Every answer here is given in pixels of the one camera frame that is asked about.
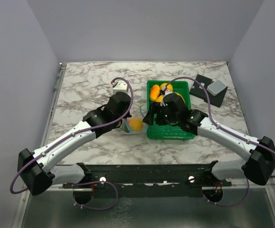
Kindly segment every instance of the bolt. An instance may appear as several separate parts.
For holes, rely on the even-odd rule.
[[[193,176],[189,176],[188,177],[188,181],[190,182],[190,183],[194,183],[195,182],[195,177],[193,177]]]

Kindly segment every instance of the yellow toy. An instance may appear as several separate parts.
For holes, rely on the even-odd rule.
[[[133,117],[128,120],[128,124],[133,131],[141,131],[143,129],[143,122],[141,118]]]
[[[167,83],[163,83],[161,86],[160,86],[160,90],[163,90],[163,87],[166,86]],[[169,84],[167,86],[167,89],[171,90],[172,92],[174,91],[174,88],[172,87],[171,84]]]

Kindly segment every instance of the white marble surface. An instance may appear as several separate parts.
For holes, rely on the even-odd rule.
[[[106,104],[112,95],[110,81],[127,79],[134,89],[134,102],[147,100],[148,80],[170,80],[177,76],[201,74],[220,79],[228,90],[220,108],[212,107],[220,123],[247,133],[244,117],[225,62],[100,62],[69,63],[62,83],[49,141],[72,128],[88,111]],[[207,113],[207,103],[191,96],[192,108]],[[131,113],[138,114],[137,106]],[[60,164],[177,164],[231,161],[238,156],[209,139],[196,136],[188,141],[150,140],[146,133],[124,135],[113,130],[78,148]]]

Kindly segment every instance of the gray wall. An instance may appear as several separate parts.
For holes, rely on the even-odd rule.
[[[12,225],[19,198],[9,185],[18,152],[40,144],[58,69],[27,2],[0,0],[0,228]]]
[[[28,0],[62,62],[229,61],[263,0]]]
[[[264,1],[229,69],[250,133],[275,142],[275,0]]]

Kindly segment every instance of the black object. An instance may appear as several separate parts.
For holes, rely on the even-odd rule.
[[[216,161],[188,165],[88,165],[88,169],[92,171],[93,181],[105,176],[107,181],[116,186],[120,197],[202,197],[202,187],[213,187],[219,183],[211,173],[215,164]],[[188,179],[190,176],[194,177],[192,183]],[[178,184],[162,185],[164,181]],[[231,186],[230,182],[223,183],[224,186]],[[64,184],[63,188],[73,189],[73,196],[79,204],[88,202],[93,194],[91,191],[75,191],[83,186]],[[94,189],[96,198],[115,196],[113,188],[108,184],[97,184]]]
[[[117,92],[110,97],[108,104],[88,112],[88,114],[83,117],[83,121],[86,121],[91,127],[107,124],[121,117],[128,109],[129,105],[130,96],[123,92]],[[130,113],[128,113],[124,118],[127,117],[131,117]],[[102,134],[120,127],[120,123],[121,122],[118,122],[92,131],[95,132],[96,138],[98,138]]]
[[[32,153],[28,149],[24,149],[19,153],[17,171],[19,171],[26,163],[33,159]],[[25,185],[33,196],[37,196],[47,190],[53,183],[55,177],[52,173],[46,173],[41,166],[35,161],[27,167],[20,175]]]
[[[273,141],[264,136],[259,144],[266,146],[275,151]],[[275,170],[275,155],[266,149],[257,146],[255,150],[251,151],[251,156],[247,163],[241,167],[244,175],[258,185],[266,185]]]
[[[158,102],[150,103],[148,113],[143,119],[144,123],[153,125],[155,120],[157,125],[179,126],[185,132],[198,135],[197,128],[201,126],[201,121],[208,117],[206,113],[197,109],[189,110],[183,99],[175,93],[164,96],[163,102],[165,106]]]
[[[222,189],[218,189],[217,192],[215,189],[203,190],[203,194],[206,198],[214,203],[219,202],[223,198]]]
[[[207,89],[207,87],[213,82],[212,79],[205,77],[203,75],[197,75],[196,80],[199,83],[203,83],[204,84],[203,86],[205,89]],[[203,89],[196,82],[194,82],[193,86],[191,87],[189,94],[196,96],[198,98],[201,98],[203,100],[206,99]]]
[[[200,83],[203,83],[205,89],[207,89],[207,87],[213,83],[212,79],[205,77],[203,75],[197,75],[196,80]],[[227,87],[216,96],[213,96],[212,94],[208,93],[208,96],[210,99],[210,104],[220,108],[223,103],[223,99],[225,97],[226,91],[227,91]],[[200,88],[200,86],[196,82],[194,82],[189,94],[196,96],[198,98],[201,98],[205,102],[207,102],[207,98],[206,98],[206,95],[205,95],[203,89]]]

